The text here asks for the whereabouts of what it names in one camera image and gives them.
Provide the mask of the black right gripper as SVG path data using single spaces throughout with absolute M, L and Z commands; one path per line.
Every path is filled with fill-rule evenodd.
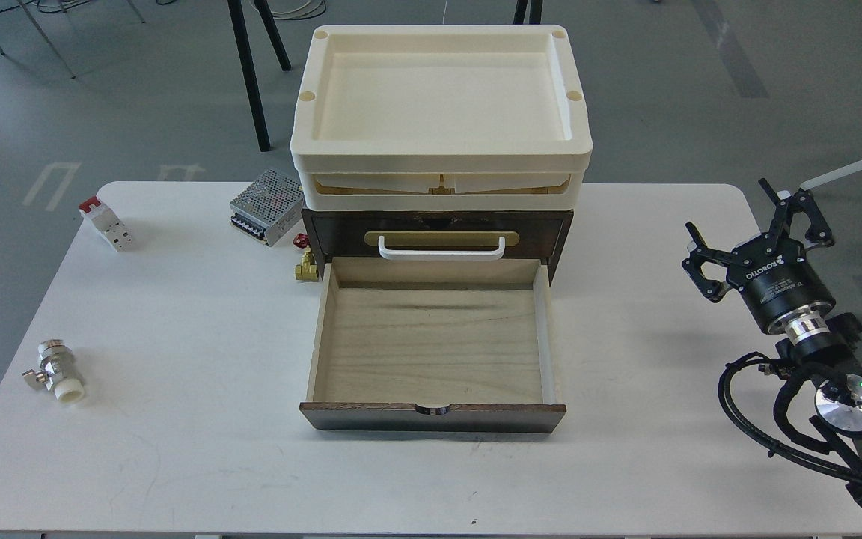
M 804 238 L 810 248 L 830 248 L 835 244 L 834 233 L 808 190 L 779 195 L 766 178 L 759 179 L 760 187 L 775 205 L 775 215 L 769 230 L 744 243 L 732 252 L 709 248 L 693 222 L 685 229 L 691 236 L 690 255 L 682 261 L 685 273 L 713 303 L 721 302 L 731 287 L 738 290 L 757 327 L 765 334 L 780 334 L 781 320 L 791 311 L 804 307 L 827 314 L 836 301 L 805 260 L 803 243 L 791 239 L 790 226 L 794 215 L 804 213 L 810 227 Z M 728 284 L 708 279 L 703 265 L 713 263 L 728 269 Z

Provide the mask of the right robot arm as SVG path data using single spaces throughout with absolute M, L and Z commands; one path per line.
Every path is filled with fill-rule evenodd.
M 862 507 L 862 459 L 847 444 L 862 439 L 862 368 L 853 356 L 862 325 L 850 313 L 831 315 L 834 297 L 807 260 L 834 235 L 810 191 L 763 190 L 775 205 L 769 229 L 730 250 L 709 248 L 694 224 L 684 271 L 709 301 L 736 290 L 762 333 L 780 335 L 777 357 L 752 352 L 725 366 L 718 401 L 725 416 L 769 456 L 830 475 L 847 484 Z M 739 412 L 733 376 L 756 366 L 783 381 L 772 409 L 786 441 L 764 433 Z

